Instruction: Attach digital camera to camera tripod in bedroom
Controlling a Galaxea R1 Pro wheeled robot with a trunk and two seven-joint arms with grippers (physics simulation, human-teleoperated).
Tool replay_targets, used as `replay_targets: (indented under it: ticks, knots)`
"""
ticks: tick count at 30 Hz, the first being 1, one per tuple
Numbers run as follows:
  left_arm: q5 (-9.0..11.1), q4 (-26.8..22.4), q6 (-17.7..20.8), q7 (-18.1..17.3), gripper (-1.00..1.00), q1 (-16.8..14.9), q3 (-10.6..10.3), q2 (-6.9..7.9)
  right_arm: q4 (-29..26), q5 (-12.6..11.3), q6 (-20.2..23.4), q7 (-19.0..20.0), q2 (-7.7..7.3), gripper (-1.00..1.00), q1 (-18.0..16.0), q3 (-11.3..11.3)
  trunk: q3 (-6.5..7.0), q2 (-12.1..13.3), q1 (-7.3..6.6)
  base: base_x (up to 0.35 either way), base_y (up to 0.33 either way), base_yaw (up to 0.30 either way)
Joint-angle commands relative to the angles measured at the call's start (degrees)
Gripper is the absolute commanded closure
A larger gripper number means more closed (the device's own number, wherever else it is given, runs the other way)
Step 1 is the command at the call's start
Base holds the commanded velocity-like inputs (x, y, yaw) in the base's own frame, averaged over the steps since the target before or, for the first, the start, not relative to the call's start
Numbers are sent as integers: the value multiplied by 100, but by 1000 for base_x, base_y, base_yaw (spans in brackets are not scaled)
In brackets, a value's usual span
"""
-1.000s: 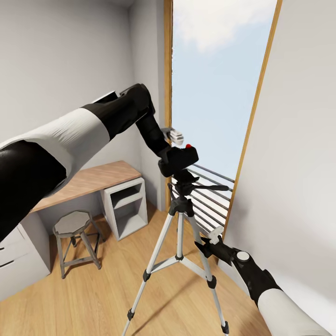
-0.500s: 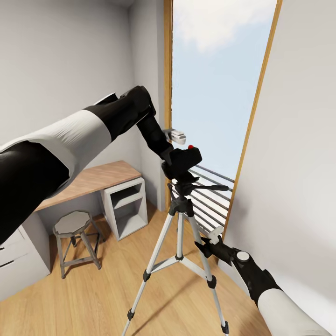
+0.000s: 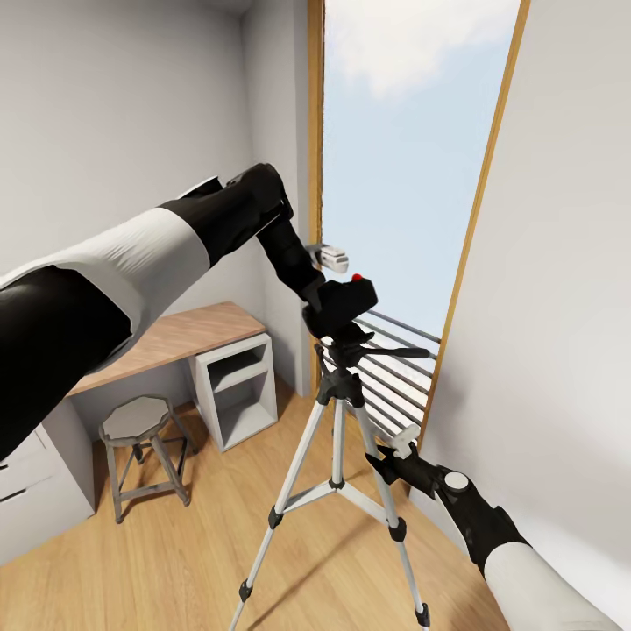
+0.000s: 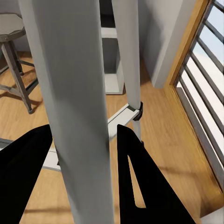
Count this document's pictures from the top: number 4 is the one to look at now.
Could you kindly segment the camera tripod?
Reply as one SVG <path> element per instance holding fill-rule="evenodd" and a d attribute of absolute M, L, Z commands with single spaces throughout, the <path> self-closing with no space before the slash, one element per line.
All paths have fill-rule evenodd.
<path fill-rule="evenodd" d="M 109 143 L 117 125 L 141 143 L 138 0 L 112 0 L 128 103 L 107 119 L 99 0 L 18 0 L 74 224 L 115 224 Z M 0 139 L 0 150 L 14 140 Z"/>

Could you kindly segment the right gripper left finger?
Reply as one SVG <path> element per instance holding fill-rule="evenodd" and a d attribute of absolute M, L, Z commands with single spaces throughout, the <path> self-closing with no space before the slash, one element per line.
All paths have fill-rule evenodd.
<path fill-rule="evenodd" d="M 19 224 L 52 142 L 43 125 L 0 150 L 0 224 Z"/>

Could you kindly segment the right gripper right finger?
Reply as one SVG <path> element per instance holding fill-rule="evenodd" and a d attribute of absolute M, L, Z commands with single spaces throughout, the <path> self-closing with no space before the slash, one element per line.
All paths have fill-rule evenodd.
<path fill-rule="evenodd" d="M 117 125 L 120 224 L 196 224 L 135 132 Z M 146 208 L 135 205 L 130 157 Z"/>

